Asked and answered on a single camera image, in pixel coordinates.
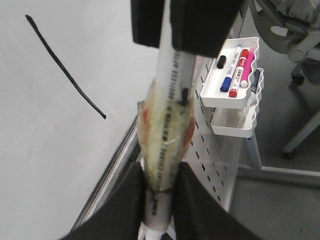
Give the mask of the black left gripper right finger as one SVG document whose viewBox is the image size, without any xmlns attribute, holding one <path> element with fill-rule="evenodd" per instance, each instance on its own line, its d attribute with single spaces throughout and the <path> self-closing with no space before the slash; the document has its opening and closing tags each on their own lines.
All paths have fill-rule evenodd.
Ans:
<svg viewBox="0 0 320 240">
<path fill-rule="evenodd" d="M 178 240 L 259 240 L 207 192 L 187 162 L 179 166 L 172 214 Z"/>
</svg>

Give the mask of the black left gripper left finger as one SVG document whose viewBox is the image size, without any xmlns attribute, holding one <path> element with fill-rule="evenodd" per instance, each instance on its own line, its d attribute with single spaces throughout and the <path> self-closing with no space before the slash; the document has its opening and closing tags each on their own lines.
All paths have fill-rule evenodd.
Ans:
<svg viewBox="0 0 320 240">
<path fill-rule="evenodd" d="M 136 240 L 145 207 L 145 180 L 133 163 L 102 207 L 63 240 Z"/>
</svg>

